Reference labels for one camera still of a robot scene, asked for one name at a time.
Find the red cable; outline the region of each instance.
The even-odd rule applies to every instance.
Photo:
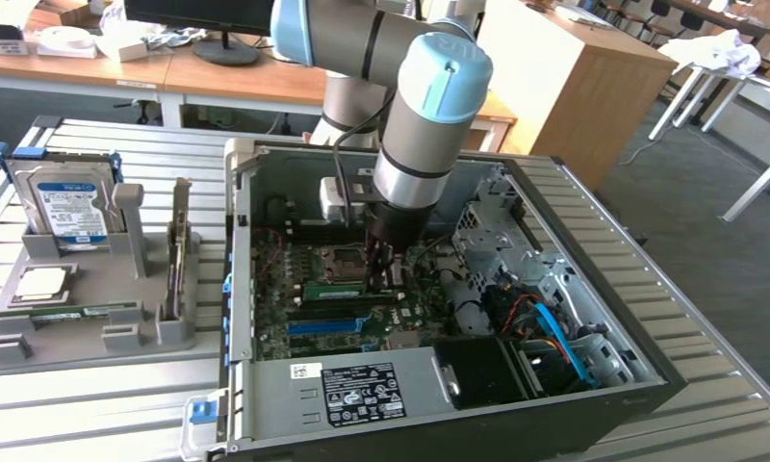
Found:
[[[265,274],[265,272],[268,271],[268,269],[271,268],[271,264],[273,263],[273,261],[277,259],[277,256],[280,255],[280,250],[283,250],[283,236],[280,235],[280,233],[277,233],[276,230],[271,229],[271,228],[255,228],[255,231],[259,230],[268,230],[271,231],[271,233],[273,233],[273,235],[277,237],[277,249],[273,252],[273,256],[271,257],[271,259],[268,260],[268,263],[265,264],[265,267],[263,268],[263,271],[260,271],[257,273],[257,277],[263,276]]]
[[[527,294],[523,294],[519,299],[513,302],[513,307],[511,308],[511,312],[508,313],[508,319],[505,320],[505,325],[503,326],[503,330],[500,331],[501,334],[505,334],[505,331],[508,330],[508,326],[511,325],[511,320],[513,319],[513,315],[516,314],[516,308],[519,307],[520,302],[523,301],[523,299],[529,296]]]
[[[511,320],[513,319],[513,315],[516,314],[516,308],[519,307],[519,303],[523,301],[524,298],[529,297],[535,300],[543,301],[543,298],[536,294],[523,294],[519,296],[519,299],[513,302],[513,308],[511,308],[511,313],[508,313],[508,319],[505,320],[505,325],[503,326],[503,330],[500,331],[501,334],[505,334],[505,331],[508,330]]]

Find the warning label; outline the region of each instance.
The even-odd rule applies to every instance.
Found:
[[[405,417],[393,363],[323,369],[329,424],[347,426]]]

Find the hard drive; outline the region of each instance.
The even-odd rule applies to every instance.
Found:
[[[55,235],[67,249],[108,243],[125,231],[123,213],[112,202],[123,181],[120,154],[51,153],[7,160],[12,182],[33,234]]]

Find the desk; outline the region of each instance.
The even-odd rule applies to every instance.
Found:
[[[249,67],[223,67],[199,59],[189,47],[175,51],[121,64],[104,56],[96,60],[0,56],[0,88],[156,101],[163,125],[172,128],[183,127],[184,104],[323,113],[324,70],[265,57]],[[513,112],[496,94],[489,94],[467,148],[497,152],[515,121]]]
[[[749,21],[740,21],[737,18],[725,15],[724,13],[717,13],[708,9],[706,5],[696,5],[690,3],[689,0],[666,0],[666,3],[670,4],[673,8],[681,10],[686,13],[692,13],[696,16],[701,17],[705,21],[716,24],[718,27],[724,29],[736,29],[740,31],[740,34],[745,36],[750,36],[750,45],[757,45],[758,41],[770,34],[770,29],[760,23],[752,23]],[[718,95],[724,91],[725,86],[728,85],[726,80],[721,80],[714,87],[714,90],[710,92],[708,97],[702,101],[702,106],[696,112],[693,116],[693,123],[700,123],[705,112],[710,108],[710,105],[718,98]]]
[[[677,10],[701,17],[706,22],[716,24],[718,27],[736,29],[744,36],[753,37],[752,45],[756,45],[758,41],[770,34],[770,29],[768,29],[764,24],[741,21],[724,13],[717,13],[708,9],[705,2],[702,2],[701,5],[696,5],[689,0],[665,0],[665,3]]]
[[[240,134],[84,120],[65,120],[56,129],[47,144],[52,149],[124,144],[125,179],[145,187],[147,231],[164,230],[171,220],[176,177],[199,180],[189,213],[204,262],[196,345],[163,355],[113,358],[99,367],[0,376],[0,461],[180,460],[183,406],[191,396],[219,387],[227,238],[224,173],[188,163],[193,157],[196,163],[221,165],[231,136]],[[547,158],[520,164],[690,381],[656,414],[624,424],[588,452],[557,460],[770,460],[769,388],[573,174]],[[0,287],[20,253],[24,226],[25,213],[0,173]],[[541,228],[533,232],[549,243]]]
[[[165,75],[163,123],[181,127],[183,104],[317,116],[323,113],[325,84],[323,69],[279,63],[268,57],[247,68],[223,67],[197,58],[191,48],[181,48]],[[513,112],[489,92],[473,123],[473,130],[487,133],[471,140],[468,148],[499,152],[515,121]]]

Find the monitor stand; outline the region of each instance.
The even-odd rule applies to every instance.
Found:
[[[260,51],[240,40],[228,40],[228,32],[223,39],[204,39],[193,44],[193,53],[205,62],[219,65],[248,65],[260,57]]]

